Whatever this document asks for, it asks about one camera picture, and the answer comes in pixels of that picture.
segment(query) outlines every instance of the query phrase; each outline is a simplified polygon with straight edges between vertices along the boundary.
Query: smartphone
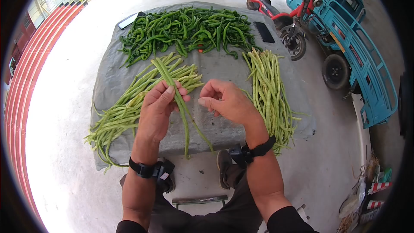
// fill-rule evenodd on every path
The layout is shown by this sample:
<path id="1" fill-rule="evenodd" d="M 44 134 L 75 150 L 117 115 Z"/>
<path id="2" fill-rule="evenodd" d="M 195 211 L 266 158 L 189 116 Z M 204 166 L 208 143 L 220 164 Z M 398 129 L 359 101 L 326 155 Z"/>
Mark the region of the smartphone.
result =
<path id="1" fill-rule="evenodd" d="M 133 15 L 132 15 L 132 16 L 130 16 L 130 17 L 125 18 L 124 20 L 122 20 L 122 21 L 118 24 L 118 27 L 119 27 L 121 30 L 125 29 L 125 27 L 127 27 L 128 25 L 130 25 L 131 23 L 133 23 L 133 22 L 134 22 L 134 20 L 135 20 L 138 16 L 145 16 L 145 13 L 144 13 L 144 12 L 139 12 L 139 13 L 133 14 Z"/>
<path id="2" fill-rule="evenodd" d="M 262 38 L 263 42 L 266 43 L 274 43 L 273 36 L 271 35 L 269 29 L 267 28 L 266 24 L 261 22 L 253 22 L 256 26 L 256 29 L 259 31 L 259 34 Z"/>

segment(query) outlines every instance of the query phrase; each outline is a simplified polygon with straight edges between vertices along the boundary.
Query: fingernail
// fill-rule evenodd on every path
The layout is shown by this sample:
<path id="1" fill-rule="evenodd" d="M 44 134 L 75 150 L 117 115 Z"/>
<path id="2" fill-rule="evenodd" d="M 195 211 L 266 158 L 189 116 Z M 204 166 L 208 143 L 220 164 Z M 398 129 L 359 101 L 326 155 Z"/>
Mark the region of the fingernail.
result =
<path id="1" fill-rule="evenodd" d="M 174 87 L 172 86 L 172 85 L 170 85 L 168 88 L 167 88 L 167 93 L 169 93 L 169 94 L 172 94 L 173 92 L 174 92 Z"/>
<path id="2" fill-rule="evenodd" d="M 197 101 L 198 101 L 198 103 L 199 103 L 200 105 L 202 105 L 202 106 L 204 106 L 204 105 L 205 105 L 205 103 L 206 103 L 206 101 L 205 101 L 203 98 L 199 98 Z"/>

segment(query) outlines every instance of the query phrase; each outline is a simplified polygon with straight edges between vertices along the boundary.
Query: long bean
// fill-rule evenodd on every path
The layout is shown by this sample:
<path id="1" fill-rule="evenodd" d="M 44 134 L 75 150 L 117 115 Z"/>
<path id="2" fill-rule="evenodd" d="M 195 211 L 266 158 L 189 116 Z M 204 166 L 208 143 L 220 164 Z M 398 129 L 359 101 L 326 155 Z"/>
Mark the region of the long bean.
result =
<path id="1" fill-rule="evenodd" d="M 283 148 L 289 148 L 289 139 L 293 140 L 297 122 L 301 120 L 293 114 L 303 114 L 292 111 L 287 101 L 278 61 L 283 56 L 277 56 L 268 50 L 257 52 L 252 48 L 247 55 L 243 53 L 243 57 L 251 71 L 248 79 L 251 77 L 253 80 L 251 101 L 263 117 L 269 135 L 276 136 L 273 152 L 279 156 Z"/>
<path id="2" fill-rule="evenodd" d="M 191 121 L 193 122 L 193 125 L 194 125 L 195 129 L 197 130 L 197 132 L 199 133 L 199 135 L 205 140 L 205 142 L 207 142 L 207 144 L 210 147 L 211 152 L 213 152 L 214 150 L 213 150 L 212 144 L 210 143 L 210 141 L 204 136 L 204 134 L 198 128 L 197 124 L 195 123 L 193 117 L 190 114 L 189 109 L 185 105 L 185 102 L 183 100 L 183 97 L 180 95 L 176 84 L 174 83 L 171 75 L 168 73 L 168 71 L 166 70 L 166 68 L 163 65 L 163 63 L 158 58 L 156 58 L 155 60 L 151 60 L 151 62 L 158 68 L 158 70 L 160 71 L 162 77 L 167 82 L 167 84 L 174 86 L 175 91 L 176 91 L 176 95 L 174 96 L 174 99 L 177 102 L 177 105 L 179 107 L 180 115 L 181 115 L 181 118 L 183 119 L 184 125 L 187 123 L 187 120 L 185 118 L 185 113 L 184 113 L 184 111 L 186 111 L 187 114 L 189 115 Z M 184 128 L 185 128 L 185 149 L 184 149 L 184 156 L 186 158 L 189 158 L 189 155 L 188 155 L 188 143 L 189 143 L 190 137 L 189 137 L 189 134 L 188 134 L 188 124 Z"/>
<path id="3" fill-rule="evenodd" d="M 135 76 L 124 94 L 108 110 L 102 110 L 102 113 L 99 113 L 96 110 L 95 104 L 92 104 L 92 108 L 100 117 L 100 120 L 90 127 L 89 135 L 84 139 L 86 142 L 93 145 L 92 150 L 96 151 L 98 157 L 108 165 L 105 172 L 111 168 L 111 166 L 127 167 L 127 165 L 115 162 L 110 157 L 111 143 L 129 128 L 132 129 L 132 135 L 135 137 L 135 129 L 139 126 L 136 121 L 140 117 L 144 96 L 155 85 L 163 80 L 163 78 L 166 77 L 166 74 L 168 74 L 171 79 L 182 81 L 182 86 L 188 90 L 188 93 L 194 90 L 194 88 L 204 85 L 200 82 L 202 75 L 197 74 L 197 66 L 195 64 L 179 67 L 179 65 L 183 63 L 183 60 L 180 57 L 181 55 L 174 56 L 174 53 L 172 52 L 167 56 L 157 58 L 157 65 L 162 65 L 162 69 L 159 69 L 159 66 L 155 66 L 154 69 L 149 70 L 153 65 L 152 63 L 149 64 L 143 71 Z M 164 76 L 157 78 L 159 74 L 164 74 Z M 183 114 L 185 119 L 185 112 L 189 114 L 188 108 L 185 106 L 184 101 L 176 100 L 176 102 L 179 105 L 184 105 L 182 109 L 184 111 Z M 212 149 L 210 142 L 199 131 L 193 119 L 192 121 L 197 131 Z M 185 125 L 186 120 L 185 122 L 183 121 L 183 123 L 184 126 L 188 128 L 188 123 Z M 188 147 L 185 149 L 185 155 L 188 156 Z"/>

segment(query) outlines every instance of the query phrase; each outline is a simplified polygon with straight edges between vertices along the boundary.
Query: left hand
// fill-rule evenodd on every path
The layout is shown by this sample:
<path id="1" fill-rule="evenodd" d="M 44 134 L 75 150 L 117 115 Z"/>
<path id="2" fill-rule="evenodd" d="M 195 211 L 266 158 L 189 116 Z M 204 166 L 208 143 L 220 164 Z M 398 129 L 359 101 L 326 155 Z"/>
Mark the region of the left hand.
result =
<path id="1" fill-rule="evenodd" d="M 181 86 L 180 82 L 175 80 L 174 82 L 183 100 L 190 101 L 187 90 Z M 173 102 L 174 95 L 174 87 L 168 86 L 165 80 L 159 82 L 147 93 L 141 107 L 138 139 L 159 143 L 165 137 L 171 112 L 179 111 L 177 103 Z"/>

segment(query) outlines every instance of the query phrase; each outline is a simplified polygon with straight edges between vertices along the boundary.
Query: red electric scooter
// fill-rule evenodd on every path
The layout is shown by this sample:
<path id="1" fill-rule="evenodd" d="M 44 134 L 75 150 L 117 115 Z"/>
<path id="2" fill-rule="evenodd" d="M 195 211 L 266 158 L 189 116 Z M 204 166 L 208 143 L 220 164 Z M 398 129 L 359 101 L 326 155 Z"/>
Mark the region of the red electric scooter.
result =
<path id="1" fill-rule="evenodd" d="M 300 19 L 305 12 L 311 13 L 310 10 L 313 10 L 315 7 L 313 0 L 302 0 L 302 4 L 291 13 L 279 12 L 271 5 L 270 0 L 247 0 L 246 6 L 247 9 L 258 10 L 273 20 L 276 29 L 282 32 L 280 38 L 283 45 L 289 51 L 292 61 L 303 57 L 306 51 L 306 36 L 300 27 Z"/>

